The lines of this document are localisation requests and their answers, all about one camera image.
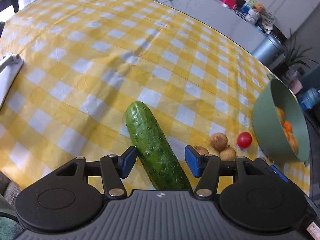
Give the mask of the brown longan fruit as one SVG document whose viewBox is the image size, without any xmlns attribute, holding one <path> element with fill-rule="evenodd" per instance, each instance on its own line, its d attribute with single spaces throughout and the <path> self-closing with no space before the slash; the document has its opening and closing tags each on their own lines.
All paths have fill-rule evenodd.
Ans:
<svg viewBox="0 0 320 240">
<path fill-rule="evenodd" d="M 206 155 L 209 154 L 208 150 L 205 147 L 202 146 L 194 146 L 194 149 L 196 150 L 197 153 L 200 155 Z"/>
<path fill-rule="evenodd" d="M 214 150 L 216 150 L 217 152 L 221 152 L 225 148 L 227 148 L 228 138 L 223 133 L 214 133 L 209 137 L 209 144 Z"/>
<path fill-rule="evenodd" d="M 236 151 L 231 147 L 227 146 L 220 152 L 220 159 L 222 161 L 234 161 L 236 158 Z"/>
</svg>

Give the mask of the red cherry tomato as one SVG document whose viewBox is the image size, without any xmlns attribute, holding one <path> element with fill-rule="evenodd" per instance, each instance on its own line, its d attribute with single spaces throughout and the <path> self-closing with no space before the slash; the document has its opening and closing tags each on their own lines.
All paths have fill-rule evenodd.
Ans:
<svg viewBox="0 0 320 240">
<path fill-rule="evenodd" d="M 252 143 L 252 136 L 248 132 L 242 132 L 237 138 L 237 145 L 241 149 L 247 149 Z"/>
</svg>

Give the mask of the reddish pear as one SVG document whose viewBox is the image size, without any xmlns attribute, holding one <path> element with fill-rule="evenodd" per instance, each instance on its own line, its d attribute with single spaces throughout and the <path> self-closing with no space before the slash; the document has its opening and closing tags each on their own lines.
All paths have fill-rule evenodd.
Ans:
<svg viewBox="0 0 320 240">
<path fill-rule="evenodd" d="M 290 144 L 293 152 L 297 153 L 298 152 L 298 140 L 294 136 L 294 134 L 291 132 L 289 132 L 289 144 Z"/>
</svg>

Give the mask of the green yellow pear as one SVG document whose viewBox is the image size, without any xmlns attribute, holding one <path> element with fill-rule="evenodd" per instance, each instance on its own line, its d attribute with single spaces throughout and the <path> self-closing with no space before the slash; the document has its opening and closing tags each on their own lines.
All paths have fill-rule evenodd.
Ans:
<svg viewBox="0 0 320 240">
<path fill-rule="evenodd" d="M 277 114 L 277 117 L 278 117 L 280 123 L 283 124 L 283 122 L 284 122 L 284 112 L 283 112 L 283 110 L 281 108 L 277 107 L 277 106 L 275 107 L 275 109 L 276 109 L 276 114 Z"/>
</svg>

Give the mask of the silver trash can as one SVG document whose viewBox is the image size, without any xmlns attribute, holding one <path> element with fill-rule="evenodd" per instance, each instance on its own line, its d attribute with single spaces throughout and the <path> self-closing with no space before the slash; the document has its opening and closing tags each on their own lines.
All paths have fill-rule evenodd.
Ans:
<svg viewBox="0 0 320 240">
<path fill-rule="evenodd" d="M 265 66 L 270 66 L 282 53 L 284 46 L 271 34 L 266 35 L 261 44 L 253 50 L 252 56 Z"/>
</svg>

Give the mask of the blue water jug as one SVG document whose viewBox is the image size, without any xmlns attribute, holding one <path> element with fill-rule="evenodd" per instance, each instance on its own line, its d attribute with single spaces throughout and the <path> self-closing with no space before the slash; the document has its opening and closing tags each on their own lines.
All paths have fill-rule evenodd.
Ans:
<svg viewBox="0 0 320 240">
<path fill-rule="evenodd" d="M 298 98 L 301 109 L 305 112 L 319 104 L 319 88 L 310 88 Z"/>
</svg>

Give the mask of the teddy bear toy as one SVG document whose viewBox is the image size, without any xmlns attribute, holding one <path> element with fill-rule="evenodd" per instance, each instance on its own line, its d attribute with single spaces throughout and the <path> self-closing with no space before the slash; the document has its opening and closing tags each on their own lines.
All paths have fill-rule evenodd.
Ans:
<svg viewBox="0 0 320 240">
<path fill-rule="evenodd" d="M 259 3 L 259 2 L 256 2 L 254 5 L 253 5 L 253 8 L 254 12 L 258 13 L 258 14 L 265 14 L 266 13 L 266 9 L 265 7 Z"/>
</svg>

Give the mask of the green plastic bowl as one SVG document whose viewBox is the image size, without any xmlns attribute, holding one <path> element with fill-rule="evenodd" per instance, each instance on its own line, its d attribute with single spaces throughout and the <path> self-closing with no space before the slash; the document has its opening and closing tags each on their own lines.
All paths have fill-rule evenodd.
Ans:
<svg viewBox="0 0 320 240">
<path fill-rule="evenodd" d="M 277 77 L 268 84 L 252 111 L 253 132 L 264 154 L 276 163 L 309 164 L 310 139 L 296 97 Z"/>
</svg>

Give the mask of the red box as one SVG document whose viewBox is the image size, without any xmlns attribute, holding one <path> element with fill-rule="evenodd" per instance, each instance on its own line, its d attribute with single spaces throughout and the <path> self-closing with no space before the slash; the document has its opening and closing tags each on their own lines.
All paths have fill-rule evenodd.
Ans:
<svg viewBox="0 0 320 240">
<path fill-rule="evenodd" d="M 236 6 L 236 0 L 222 0 L 222 5 L 224 7 L 233 9 Z"/>
</svg>

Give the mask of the yellow checkered tablecloth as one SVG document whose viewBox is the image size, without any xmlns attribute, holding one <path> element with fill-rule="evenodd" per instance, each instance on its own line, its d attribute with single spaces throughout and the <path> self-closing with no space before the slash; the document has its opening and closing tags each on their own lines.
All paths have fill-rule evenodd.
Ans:
<svg viewBox="0 0 320 240">
<path fill-rule="evenodd" d="M 130 145 L 125 111 L 148 105 L 185 167 L 186 145 L 252 131 L 268 69 L 213 28 L 151 0 L 37 0 L 1 35 L 24 59 L 1 108 L 1 171 L 21 188 L 76 156 Z"/>
</svg>

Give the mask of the white marble tv cabinet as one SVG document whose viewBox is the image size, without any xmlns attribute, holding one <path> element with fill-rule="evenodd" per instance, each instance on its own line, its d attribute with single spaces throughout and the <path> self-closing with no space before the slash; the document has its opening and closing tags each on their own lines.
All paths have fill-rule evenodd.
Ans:
<svg viewBox="0 0 320 240">
<path fill-rule="evenodd" d="M 222 6 L 219 0 L 154 0 L 181 11 L 230 38 L 249 53 L 265 38 L 255 26 L 234 11 Z"/>
</svg>

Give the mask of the green cucumber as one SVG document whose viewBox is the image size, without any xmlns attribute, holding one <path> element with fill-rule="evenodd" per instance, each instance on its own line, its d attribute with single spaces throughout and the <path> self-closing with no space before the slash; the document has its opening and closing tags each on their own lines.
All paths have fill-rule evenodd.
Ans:
<svg viewBox="0 0 320 240">
<path fill-rule="evenodd" d="M 158 121 L 145 103 L 134 101 L 128 106 L 125 124 L 140 162 L 156 190 L 192 190 Z"/>
</svg>

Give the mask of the potted snake plant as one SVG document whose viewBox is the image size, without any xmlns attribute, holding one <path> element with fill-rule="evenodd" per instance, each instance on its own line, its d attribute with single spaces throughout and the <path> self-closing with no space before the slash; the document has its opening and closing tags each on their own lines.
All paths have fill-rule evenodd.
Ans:
<svg viewBox="0 0 320 240">
<path fill-rule="evenodd" d="M 311 50 L 313 50 L 313 47 L 304 48 L 302 44 L 297 44 L 297 34 L 293 34 L 290 29 L 290 38 L 287 44 L 284 44 L 285 59 L 279 67 L 280 77 L 284 76 L 287 71 L 290 71 L 296 65 L 303 65 L 311 69 L 308 62 L 319 64 L 317 60 L 308 56 L 308 52 Z"/>
</svg>

